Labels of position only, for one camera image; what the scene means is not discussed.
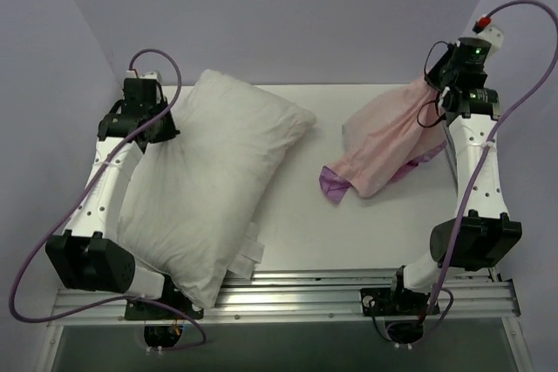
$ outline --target pillow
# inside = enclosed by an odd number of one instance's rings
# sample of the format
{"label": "pillow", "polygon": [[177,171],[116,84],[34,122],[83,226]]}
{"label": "pillow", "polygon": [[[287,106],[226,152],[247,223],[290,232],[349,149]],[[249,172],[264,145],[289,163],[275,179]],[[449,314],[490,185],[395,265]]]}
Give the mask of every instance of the pillow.
{"label": "pillow", "polygon": [[217,71],[204,71],[172,113],[180,135],[147,147],[119,243],[211,308],[266,185],[316,117]]}

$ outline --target pink pillowcase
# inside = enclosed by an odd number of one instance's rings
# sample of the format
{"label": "pink pillowcase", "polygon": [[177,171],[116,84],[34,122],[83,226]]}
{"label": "pink pillowcase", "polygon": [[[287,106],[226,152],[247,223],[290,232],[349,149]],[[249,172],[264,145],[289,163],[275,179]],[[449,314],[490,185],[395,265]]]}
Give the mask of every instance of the pink pillowcase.
{"label": "pink pillowcase", "polygon": [[[442,124],[423,128],[417,123],[419,109],[436,99],[437,92],[423,78],[374,98],[343,125],[347,153],[325,166],[320,187],[338,203],[349,187],[370,198],[387,183],[444,149]],[[436,106],[425,105],[419,120],[431,125],[438,119]]]}

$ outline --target red connector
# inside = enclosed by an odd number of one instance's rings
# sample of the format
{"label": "red connector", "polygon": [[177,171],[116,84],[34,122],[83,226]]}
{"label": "red connector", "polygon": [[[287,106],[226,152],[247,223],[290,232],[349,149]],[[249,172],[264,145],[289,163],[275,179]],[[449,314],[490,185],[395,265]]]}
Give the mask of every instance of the red connector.
{"label": "red connector", "polygon": [[491,22],[492,19],[490,17],[481,17],[477,22],[474,23],[473,32],[475,34],[482,32]]}

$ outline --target lavender wall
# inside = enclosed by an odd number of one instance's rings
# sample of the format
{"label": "lavender wall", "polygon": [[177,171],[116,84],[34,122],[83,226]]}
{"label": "lavender wall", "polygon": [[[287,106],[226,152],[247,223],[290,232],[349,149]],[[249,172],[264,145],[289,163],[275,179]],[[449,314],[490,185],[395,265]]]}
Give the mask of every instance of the lavender wall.
{"label": "lavender wall", "polygon": [[76,0],[117,78],[138,48],[156,46],[190,84],[206,68],[270,84],[408,82],[478,1]]}
{"label": "lavender wall", "polygon": [[[0,9],[0,369],[26,372],[45,326],[14,321],[8,290],[33,243],[77,198],[119,88],[73,0],[0,0]],[[41,252],[17,305],[47,315],[57,287]]]}
{"label": "lavender wall", "polygon": [[[480,0],[471,23],[506,1]],[[542,1],[558,10],[558,0]],[[506,108],[546,70],[556,34],[548,16],[532,6],[502,11],[495,22],[504,29],[505,41],[488,66],[488,85],[498,90]],[[524,234],[501,267],[514,278],[523,313],[521,325],[537,371],[558,369],[557,116],[555,71],[499,134],[502,190],[512,217],[523,223]]]}

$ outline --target metal frame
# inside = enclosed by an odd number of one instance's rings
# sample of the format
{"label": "metal frame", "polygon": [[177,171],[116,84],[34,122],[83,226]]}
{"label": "metal frame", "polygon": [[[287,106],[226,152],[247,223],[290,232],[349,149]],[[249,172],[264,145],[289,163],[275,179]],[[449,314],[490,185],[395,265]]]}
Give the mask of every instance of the metal frame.
{"label": "metal frame", "polygon": [[63,332],[63,326],[49,324],[46,329],[43,347],[35,365],[35,372],[50,372],[52,370]]}
{"label": "metal frame", "polygon": [[[205,310],[203,322],[368,321],[362,316],[359,290],[363,287],[389,287],[394,274],[395,270],[381,269],[256,273],[250,281],[227,278],[215,306]],[[449,314],[451,318],[515,317],[519,313],[513,284],[494,282],[488,271],[448,281],[447,286],[455,296],[453,309]],[[108,296],[110,295],[105,293],[60,290],[52,313],[57,315]],[[440,298],[442,309],[447,301],[446,296]],[[131,322],[124,320],[125,305],[125,301],[116,301],[63,318],[57,324],[130,325]],[[145,324],[171,322],[173,321],[146,321]]]}
{"label": "metal frame", "polygon": [[[493,281],[502,282],[496,268],[490,269],[490,275]],[[504,326],[507,342],[509,343],[509,347],[512,351],[512,356],[514,357],[517,370],[519,372],[534,372],[533,361],[531,360],[527,342],[525,341],[525,337],[523,336],[523,332],[521,330],[519,316],[502,318],[502,325]]]}

